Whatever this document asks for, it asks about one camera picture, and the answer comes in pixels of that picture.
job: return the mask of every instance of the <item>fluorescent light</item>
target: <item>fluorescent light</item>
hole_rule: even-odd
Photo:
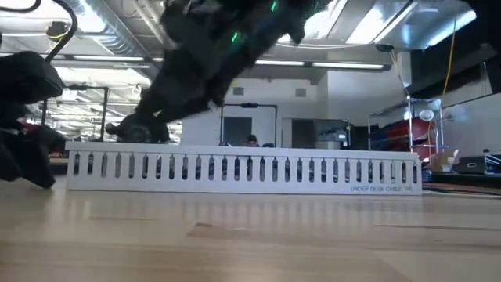
[[[400,15],[398,15],[394,20],[392,20],[390,22],[390,24],[388,24],[384,29],[383,31],[381,31],[379,33],[379,35],[376,36],[376,38],[374,38],[374,42],[379,42],[381,41],[384,37],[386,37],[386,35],[388,35],[390,33],[390,31],[392,31],[398,24],[400,24],[401,21],[403,21],[408,15],[409,13],[411,13],[414,9],[414,7],[417,6],[417,2],[412,2],[410,5],[407,6],[407,8],[405,8],[405,10],[403,10]]]
[[[305,65],[305,62],[297,62],[297,61],[280,61],[280,60],[257,60],[256,64],[258,65],[266,65],[266,66],[295,66],[302,67]]]
[[[467,24],[471,23],[477,18],[477,14],[475,11],[468,11],[461,16],[459,16],[456,20],[456,31],[463,28]],[[428,46],[437,45],[442,40],[446,39],[454,32],[454,22],[448,24],[446,27],[442,28],[437,35],[435,35],[428,43]]]
[[[384,19],[384,7],[382,5],[375,5],[360,21],[346,43],[369,44],[371,42],[378,42],[404,20],[417,4],[418,2],[412,2],[396,18],[390,19],[389,23],[388,20]]]
[[[76,60],[96,60],[96,61],[110,61],[110,62],[143,62],[142,57],[132,56],[88,56],[88,55],[75,55]]]
[[[334,24],[336,24],[337,19],[339,19],[339,15],[343,12],[347,2],[348,0],[337,0],[329,3],[327,9],[330,11],[330,15],[327,21],[320,25],[319,33],[316,35],[317,39],[326,38],[329,35],[330,31],[334,27]]]
[[[317,62],[312,63],[313,67],[332,67],[332,68],[350,68],[350,69],[360,69],[360,70],[382,70],[384,65],[382,64],[371,64],[371,63],[325,63]]]
[[[336,24],[339,15],[343,12],[348,0],[333,0],[327,5],[327,9],[318,12],[306,20],[305,39],[326,38],[334,24]],[[291,42],[288,34],[282,36],[278,42]]]

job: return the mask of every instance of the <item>green led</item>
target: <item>green led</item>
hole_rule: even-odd
[[[232,37],[232,42],[235,42],[236,38],[238,38],[238,32],[235,32],[235,34]]]

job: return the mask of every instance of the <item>hardwood floor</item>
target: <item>hardwood floor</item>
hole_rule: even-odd
[[[499,281],[501,202],[0,183],[1,281]]]

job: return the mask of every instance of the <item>door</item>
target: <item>door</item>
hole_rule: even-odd
[[[232,146],[242,146],[252,134],[251,117],[224,117],[223,141]]]

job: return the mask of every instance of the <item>black robot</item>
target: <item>black robot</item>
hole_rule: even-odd
[[[177,48],[164,51],[160,73],[135,109],[133,115],[142,118],[126,119],[120,126],[136,126],[134,121],[159,112],[157,122],[167,123],[203,113],[211,103],[222,106],[234,78],[285,34],[301,42],[306,20],[329,2],[166,1],[161,23]]]

